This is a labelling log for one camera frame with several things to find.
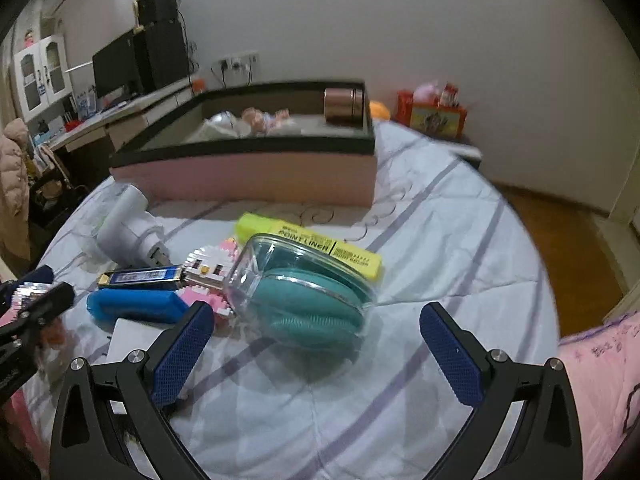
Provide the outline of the yellow highlighter pen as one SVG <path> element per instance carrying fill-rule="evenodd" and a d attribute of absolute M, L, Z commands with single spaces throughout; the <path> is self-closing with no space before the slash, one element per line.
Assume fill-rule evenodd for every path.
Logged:
<path fill-rule="evenodd" d="M 382 258 L 374 252 L 369 252 L 342 240 L 334 240 L 334 238 L 321 235 L 311 229 L 296 226 L 296 224 L 280 219 L 246 212 L 235 223 L 234 232 L 241 244 L 245 244 L 257 234 L 284 237 L 341 261 L 370 281 L 376 281 L 381 276 L 383 269 Z"/>

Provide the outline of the pink white block figure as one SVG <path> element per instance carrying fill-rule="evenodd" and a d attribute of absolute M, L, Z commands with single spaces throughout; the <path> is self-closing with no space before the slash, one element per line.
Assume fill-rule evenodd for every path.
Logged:
<path fill-rule="evenodd" d="M 234 312 L 224 296 L 224 279 L 238 255 L 238 243 L 233 237 L 190 252 L 182 265 L 183 285 L 177 290 L 178 296 L 188 306 L 197 301 L 205 302 L 219 322 L 228 322 Z"/>

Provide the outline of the black computer tower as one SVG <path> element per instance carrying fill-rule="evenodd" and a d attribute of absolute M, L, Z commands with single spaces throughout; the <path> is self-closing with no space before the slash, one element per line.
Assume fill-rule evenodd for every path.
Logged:
<path fill-rule="evenodd" d="M 189 60 L 177 0 L 138 0 L 134 35 L 138 71 L 145 93 L 160 90 L 189 75 Z"/>

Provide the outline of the blue gold rectangular box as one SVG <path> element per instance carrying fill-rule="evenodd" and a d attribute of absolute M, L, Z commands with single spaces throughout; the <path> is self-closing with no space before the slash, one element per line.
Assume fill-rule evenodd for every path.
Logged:
<path fill-rule="evenodd" d="M 181 266 L 116 270 L 103 273 L 98 279 L 98 289 L 175 290 L 181 284 Z"/>

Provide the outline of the wall power outlet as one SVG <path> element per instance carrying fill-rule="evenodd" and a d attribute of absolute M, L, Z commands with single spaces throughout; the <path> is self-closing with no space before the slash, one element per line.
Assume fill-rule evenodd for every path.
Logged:
<path fill-rule="evenodd" d="M 218 58 L 216 65 L 222 72 L 240 72 L 243 74 L 257 74 L 260 69 L 259 53 L 255 50 L 224 55 Z"/>

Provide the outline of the pink blanket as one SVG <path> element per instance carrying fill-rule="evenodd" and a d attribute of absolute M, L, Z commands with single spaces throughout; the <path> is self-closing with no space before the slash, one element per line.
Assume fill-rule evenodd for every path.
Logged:
<path fill-rule="evenodd" d="M 597 478 L 639 420 L 639 315 L 560 341 L 572 385 L 585 479 Z"/>

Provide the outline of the white glass door cabinet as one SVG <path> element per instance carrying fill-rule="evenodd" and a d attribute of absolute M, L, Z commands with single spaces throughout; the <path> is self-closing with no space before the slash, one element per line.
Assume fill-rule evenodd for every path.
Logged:
<path fill-rule="evenodd" d="M 14 55 L 13 68 L 25 122 L 73 92 L 62 36 L 49 36 L 21 50 Z"/>

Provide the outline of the striped white bed quilt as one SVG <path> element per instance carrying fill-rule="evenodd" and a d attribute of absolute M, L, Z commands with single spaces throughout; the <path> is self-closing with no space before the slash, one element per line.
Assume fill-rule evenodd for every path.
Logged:
<path fill-rule="evenodd" d="M 486 348 L 541 363 L 559 327 L 521 220 L 474 168 L 409 129 L 375 125 L 369 209 L 161 202 L 172 261 L 230 237 L 247 211 L 380 255 L 382 278 L 350 358 L 275 344 L 233 320 L 214 333 L 171 425 L 213 479 L 420 479 L 468 417 L 419 332 L 440 302 Z"/>

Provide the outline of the pink black storage box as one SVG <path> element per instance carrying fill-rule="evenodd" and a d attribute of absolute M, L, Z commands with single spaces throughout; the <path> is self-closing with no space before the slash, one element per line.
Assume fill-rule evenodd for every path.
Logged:
<path fill-rule="evenodd" d="M 328 122 L 326 88 L 363 91 L 360 122 Z M 300 80 L 209 91 L 119 148 L 115 180 L 159 200 L 265 200 L 367 207 L 378 158 L 361 80 Z"/>

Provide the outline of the teal brush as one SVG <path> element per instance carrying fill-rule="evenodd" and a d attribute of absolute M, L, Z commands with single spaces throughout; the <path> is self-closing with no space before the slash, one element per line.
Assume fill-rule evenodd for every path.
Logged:
<path fill-rule="evenodd" d="M 278 344 L 354 353 L 368 328 L 373 285 L 345 263 L 289 238 L 259 233 L 224 278 L 232 311 Z"/>

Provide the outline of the orange cap bottle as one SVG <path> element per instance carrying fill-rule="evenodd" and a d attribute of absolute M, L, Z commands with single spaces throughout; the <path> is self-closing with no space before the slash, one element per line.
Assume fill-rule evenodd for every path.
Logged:
<path fill-rule="evenodd" d="M 192 90 L 194 93 L 202 93 L 206 90 L 206 82 L 203 78 L 192 80 Z"/>

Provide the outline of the beige puffer jacket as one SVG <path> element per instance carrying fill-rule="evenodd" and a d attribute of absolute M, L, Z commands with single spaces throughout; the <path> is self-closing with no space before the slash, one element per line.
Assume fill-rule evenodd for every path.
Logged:
<path fill-rule="evenodd" d="M 22 260 L 30 259 L 27 144 L 28 129 L 21 118 L 1 131 L 1 245 Z"/>

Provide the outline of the blue highlighter pen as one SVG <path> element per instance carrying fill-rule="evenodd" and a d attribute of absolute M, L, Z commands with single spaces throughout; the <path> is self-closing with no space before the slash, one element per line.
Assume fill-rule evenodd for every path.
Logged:
<path fill-rule="evenodd" d="M 87 310 L 105 323 L 129 318 L 171 324 L 179 322 L 189 307 L 171 290 L 106 288 L 88 296 Z"/>

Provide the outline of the white paper card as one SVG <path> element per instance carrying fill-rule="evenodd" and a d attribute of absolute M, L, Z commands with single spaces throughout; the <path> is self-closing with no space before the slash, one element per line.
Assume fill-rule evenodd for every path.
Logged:
<path fill-rule="evenodd" d="M 114 326 L 105 362 L 122 362 L 132 350 L 148 350 L 168 324 L 119 318 Z"/>

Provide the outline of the white desk with drawers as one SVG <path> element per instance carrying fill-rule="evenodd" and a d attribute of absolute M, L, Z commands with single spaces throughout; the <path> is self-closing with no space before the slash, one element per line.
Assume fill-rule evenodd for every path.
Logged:
<path fill-rule="evenodd" d="M 56 151 L 67 144 L 78 141 L 83 136 L 88 136 L 88 134 L 94 133 L 95 131 L 104 133 L 106 127 L 115 125 L 116 122 L 119 122 L 122 119 L 139 115 L 156 103 L 160 103 L 180 91 L 186 89 L 190 90 L 191 84 L 192 81 L 190 81 L 188 77 L 182 78 L 172 84 L 168 84 L 168 86 L 161 88 L 160 90 L 149 93 L 146 96 L 135 98 L 131 101 L 125 102 L 124 104 L 116 105 L 106 112 L 101 112 L 96 114 L 96 116 L 89 118 L 69 132 L 57 134 L 50 140 L 44 142 L 44 145 L 47 145 L 52 151 Z"/>

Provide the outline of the rose gold metal cup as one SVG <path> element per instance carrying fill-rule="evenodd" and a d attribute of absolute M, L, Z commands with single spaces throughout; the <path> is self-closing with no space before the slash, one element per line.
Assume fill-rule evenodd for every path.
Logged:
<path fill-rule="evenodd" d="M 356 88 L 326 88 L 323 116 L 328 122 L 360 122 L 363 116 L 363 91 Z"/>

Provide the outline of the black computer monitor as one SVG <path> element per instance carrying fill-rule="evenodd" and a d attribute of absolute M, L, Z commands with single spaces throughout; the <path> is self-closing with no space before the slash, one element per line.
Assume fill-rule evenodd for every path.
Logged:
<path fill-rule="evenodd" d="M 92 57 L 96 95 L 104 98 L 122 89 L 126 96 L 141 96 L 142 77 L 139 68 L 139 52 L 136 35 L 128 30 Z"/>

